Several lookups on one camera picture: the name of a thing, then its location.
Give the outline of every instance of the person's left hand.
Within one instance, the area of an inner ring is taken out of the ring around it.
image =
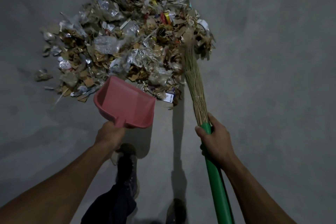
[[[108,159],[113,151],[119,149],[125,132],[126,128],[116,128],[112,121],[105,122],[102,128],[98,130],[95,145],[102,145],[107,150]]]

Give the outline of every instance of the red dustpan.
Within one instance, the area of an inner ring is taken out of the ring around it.
[[[118,77],[110,76],[93,102],[116,127],[146,128],[153,124],[155,98]]]

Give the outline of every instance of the shoe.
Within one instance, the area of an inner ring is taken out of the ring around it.
[[[136,176],[137,157],[132,144],[124,143],[118,152],[118,174],[116,183],[123,183],[136,199],[140,192],[140,184]]]
[[[184,224],[187,220],[185,203],[175,198],[167,211],[166,224]]]

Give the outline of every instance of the floor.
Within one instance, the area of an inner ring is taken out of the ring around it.
[[[0,0],[0,205],[65,167],[92,145],[104,119],[92,98],[63,99],[33,81],[43,59],[39,27],[88,0]],[[298,223],[336,219],[336,1],[191,0],[216,37],[200,61],[208,110],[226,125],[242,162]],[[189,223],[216,223],[191,97],[173,111],[157,102],[153,126],[129,131],[141,183],[128,223],[164,223],[173,197],[186,197]],[[72,223],[113,184],[106,162]],[[226,180],[237,224],[244,223]]]

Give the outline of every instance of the broom handle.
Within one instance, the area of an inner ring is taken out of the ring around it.
[[[203,123],[201,127],[207,134],[211,134],[211,127],[209,123]],[[204,155],[218,224],[234,224],[232,210],[229,197],[227,196],[222,172],[207,157],[207,154]]]

